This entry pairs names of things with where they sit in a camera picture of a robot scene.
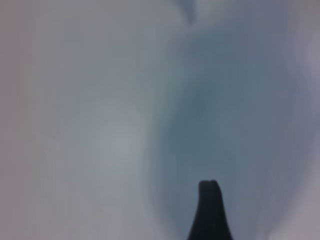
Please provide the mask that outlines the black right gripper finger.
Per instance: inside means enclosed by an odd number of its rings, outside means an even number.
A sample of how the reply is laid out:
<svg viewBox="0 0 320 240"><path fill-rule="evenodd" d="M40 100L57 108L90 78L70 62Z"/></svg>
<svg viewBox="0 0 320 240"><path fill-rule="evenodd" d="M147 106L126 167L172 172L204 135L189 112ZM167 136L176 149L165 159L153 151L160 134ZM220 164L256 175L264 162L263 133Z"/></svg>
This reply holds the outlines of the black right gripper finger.
<svg viewBox="0 0 320 240"><path fill-rule="evenodd" d="M188 240L232 240L223 196L215 180L202 180L198 185L198 204Z"/></svg>

